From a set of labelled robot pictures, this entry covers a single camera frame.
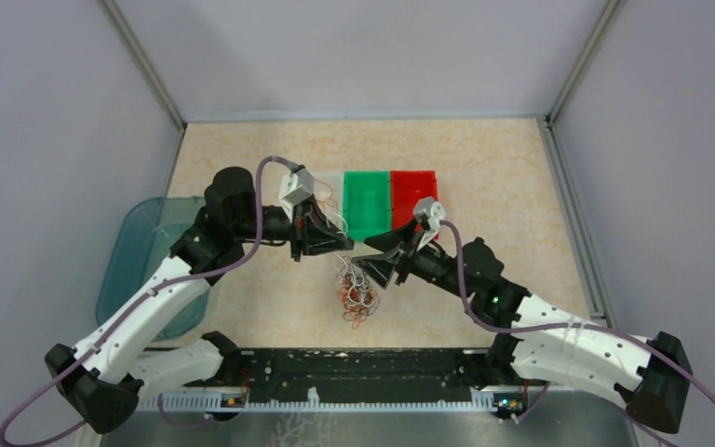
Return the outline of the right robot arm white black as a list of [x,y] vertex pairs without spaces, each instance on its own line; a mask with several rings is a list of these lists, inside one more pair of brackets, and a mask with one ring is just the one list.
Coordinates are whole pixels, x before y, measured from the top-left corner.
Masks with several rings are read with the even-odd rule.
[[418,247],[420,238],[408,229],[370,237],[375,254],[352,263],[383,288],[414,276],[457,296],[472,321],[495,334],[487,358],[495,382],[570,386],[653,430],[680,431],[692,372],[680,338],[627,334],[551,304],[504,278],[503,263],[480,237],[454,255],[436,243]]

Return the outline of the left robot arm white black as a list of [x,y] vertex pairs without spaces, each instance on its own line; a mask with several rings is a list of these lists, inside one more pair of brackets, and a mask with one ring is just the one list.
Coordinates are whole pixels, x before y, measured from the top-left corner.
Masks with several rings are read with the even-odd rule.
[[193,224],[138,291],[91,335],[47,352],[56,388],[95,432],[117,429],[142,403],[183,386],[244,381],[241,351],[220,332],[157,355],[144,351],[185,307],[245,264],[264,242],[288,244],[294,261],[353,249],[354,241],[317,204],[311,173],[295,163],[288,169],[276,206],[262,203],[257,174],[241,167],[220,170]]

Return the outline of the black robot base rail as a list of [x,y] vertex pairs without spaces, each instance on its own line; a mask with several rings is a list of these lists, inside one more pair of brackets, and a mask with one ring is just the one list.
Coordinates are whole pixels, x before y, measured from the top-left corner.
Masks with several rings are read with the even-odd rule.
[[[533,401],[531,379],[520,379],[485,348],[245,349],[226,372],[194,387],[234,387],[246,403],[468,403],[520,413]],[[481,399],[483,391],[490,397]]]

